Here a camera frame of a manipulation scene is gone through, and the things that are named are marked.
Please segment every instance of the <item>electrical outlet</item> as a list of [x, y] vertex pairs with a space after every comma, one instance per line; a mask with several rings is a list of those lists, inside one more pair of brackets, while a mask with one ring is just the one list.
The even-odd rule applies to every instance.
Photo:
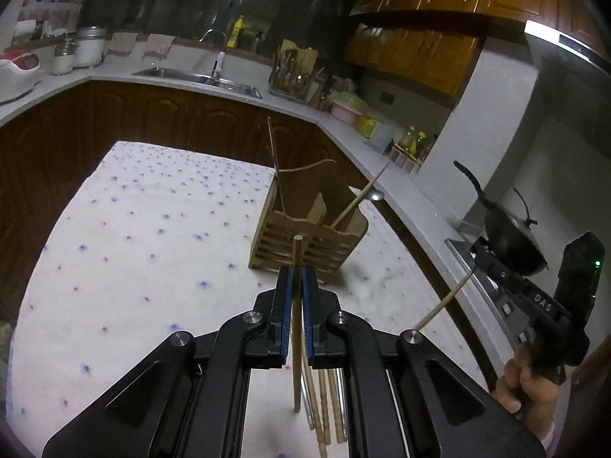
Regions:
[[392, 102], [395, 100], [395, 95], [391, 93], [387, 93], [386, 91], [382, 91], [380, 93], [380, 101], [382, 103], [386, 103], [387, 105], [392, 105]]

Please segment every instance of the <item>range hood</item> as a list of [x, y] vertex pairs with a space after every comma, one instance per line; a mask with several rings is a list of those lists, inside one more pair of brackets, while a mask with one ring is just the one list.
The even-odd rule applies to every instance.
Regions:
[[594, 50], [552, 27], [527, 21], [524, 28], [526, 39], [536, 67], [547, 72], [551, 60], [576, 74], [601, 94], [611, 95], [611, 63]]
[[611, 63], [538, 22], [527, 21], [524, 33], [548, 113], [611, 160]]

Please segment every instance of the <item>black wok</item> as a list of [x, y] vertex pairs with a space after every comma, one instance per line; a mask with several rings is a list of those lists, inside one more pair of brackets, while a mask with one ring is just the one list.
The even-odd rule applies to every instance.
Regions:
[[539, 245], [535, 241], [530, 226], [537, 224], [530, 218], [529, 209], [517, 189], [514, 191], [526, 207], [526, 220], [522, 220], [508, 209], [490, 201], [479, 181], [462, 163], [454, 160], [454, 166], [465, 174], [477, 191], [477, 198], [486, 208], [484, 227], [488, 236], [488, 246], [499, 261], [520, 275], [533, 275], [548, 266]]

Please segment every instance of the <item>white rice cooker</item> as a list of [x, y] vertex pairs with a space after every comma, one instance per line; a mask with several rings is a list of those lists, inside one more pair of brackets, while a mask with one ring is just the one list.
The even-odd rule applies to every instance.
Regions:
[[30, 91], [40, 79], [36, 53], [11, 50], [0, 53], [0, 104]]

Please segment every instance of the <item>table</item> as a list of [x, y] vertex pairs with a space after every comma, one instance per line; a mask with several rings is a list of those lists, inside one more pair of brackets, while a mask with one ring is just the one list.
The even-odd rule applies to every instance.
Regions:
[[[275, 273], [247, 268], [272, 177], [163, 146], [112, 147], [51, 232], [11, 343], [7, 420], [35, 456], [170, 333], [218, 330], [274, 287]], [[399, 333], [438, 298], [372, 203], [360, 208], [367, 235], [325, 288], [375, 329]], [[445, 311], [424, 333], [486, 386]], [[318, 455], [304, 412], [292, 412], [290, 372], [290, 357], [281, 370], [252, 372], [243, 456]], [[345, 444], [329, 447], [347, 455]]]

